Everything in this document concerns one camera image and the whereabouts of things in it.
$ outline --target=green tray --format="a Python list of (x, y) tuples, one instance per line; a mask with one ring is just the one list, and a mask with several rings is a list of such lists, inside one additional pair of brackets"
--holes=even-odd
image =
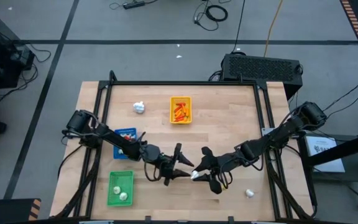
[[(118, 186), (121, 188), (121, 193), (128, 194), (128, 198), (125, 201), (119, 199), (119, 194), (114, 194), (113, 188)], [(134, 171), (111, 171), (109, 192), (107, 198), (107, 206), (131, 206), (134, 194)]]

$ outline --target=yellow cable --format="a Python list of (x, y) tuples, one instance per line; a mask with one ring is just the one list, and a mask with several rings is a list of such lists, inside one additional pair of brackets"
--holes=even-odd
[(274, 22), (276, 21), (276, 18), (277, 18), (278, 12), (280, 11), (280, 9), (281, 9), (281, 5), (282, 5), (282, 4), (283, 4), (283, 0), (280, 0), (280, 3), (278, 4), (278, 7), (277, 7), (276, 15), (274, 15), (274, 18), (273, 18), (272, 24), (270, 25), (270, 29), (268, 30), (267, 40), (266, 40), (266, 46), (265, 46), (265, 53), (264, 53), (264, 57), (266, 57), (267, 46), (269, 45), (270, 33), (272, 32), (272, 28), (273, 28)]

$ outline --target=blue box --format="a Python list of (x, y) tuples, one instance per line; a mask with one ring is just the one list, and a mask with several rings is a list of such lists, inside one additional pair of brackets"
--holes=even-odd
[[(130, 134), (132, 136), (135, 137), (135, 139), (137, 138), (136, 135), (136, 128), (123, 128), (123, 129), (117, 129), (114, 130), (115, 133), (117, 134)], [(125, 156), (124, 154), (120, 154), (118, 153), (118, 150), (120, 150), (117, 146), (114, 146), (112, 151), (113, 151), (113, 158), (115, 159), (128, 159), (127, 156)]]

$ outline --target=wooden table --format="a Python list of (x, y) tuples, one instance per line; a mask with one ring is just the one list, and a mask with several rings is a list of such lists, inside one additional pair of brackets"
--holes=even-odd
[[(98, 82), (83, 82), (76, 106), (78, 110), (93, 111), (97, 86)], [(268, 83), (268, 92), (274, 121), (278, 125), (289, 112), (282, 83)], [(169, 101), (173, 95), (192, 97), (193, 122), (190, 125), (169, 123)], [(144, 114), (132, 111), (133, 103), (138, 101), (145, 103)], [(264, 121), (268, 126), (265, 112)], [(251, 86), (113, 86), (107, 125), (111, 129), (136, 127), (138, 133), (146, 131), (144, 139), (168, 155), (173, 154), (176, 143), (180, 142), (182, 152), (195, 166), (201, 162), (203, 146), (210, 147), (214, 155), (221, 155), (232, 152), (235, 145), (247, 139), (261, 137)], [(293, 140), (289, 145), (297, 148)], [(69, 140), (65, 156), (77, 146), (78, 140)], [(84, 154), (85, 150), (78, 151), (63, 166), (51, 215), (57, 214), (77, 190)], [(300, 158), (284, 149), (282, 161), (289, 191), (305, 212), (312, 214)], [(183, 164), (177, 164), (176, 168), (192, 171)], [(107, 207), (112, 170), (134, 170), (134, 203), (131, 207)], [(274, 220), (266, 169), (258, 172), (251, 167), (239, 167), (232, 174), (233, 183), (220, 195), (212, 193), (207, 182), (193, 182), (190, 178), (172, 180), (166, 187), (162, 180), (149, 182), (145, 178), (143, 162), (114, 160), (112, 145), (104, 142), (91, 218), (144, 220), (150, 215), (152, 220), (224, 221), (228, 216), (233, 216), (236, 221)], [(247, 198), (246, 189), (252, 189), (254, 197)], [(282, 194), (278, 188), (277, 192), (280, 213), (285, 217)], [(81, 214), (85, 214), (87, 199), (88, 191), (84, 193)]]

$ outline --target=orange container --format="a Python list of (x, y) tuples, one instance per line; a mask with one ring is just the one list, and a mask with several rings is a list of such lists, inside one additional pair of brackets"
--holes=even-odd
[[(188, 110), (188, 116), (186, 121), (175, 122), (175, 110), (178, 108), (177, 103), (186, 103), (185, 110)], [(170, 102), (169, 120), (172, 124), (190, 124), (191, 123), (191, 97), (190, 96), (173, 96)]]

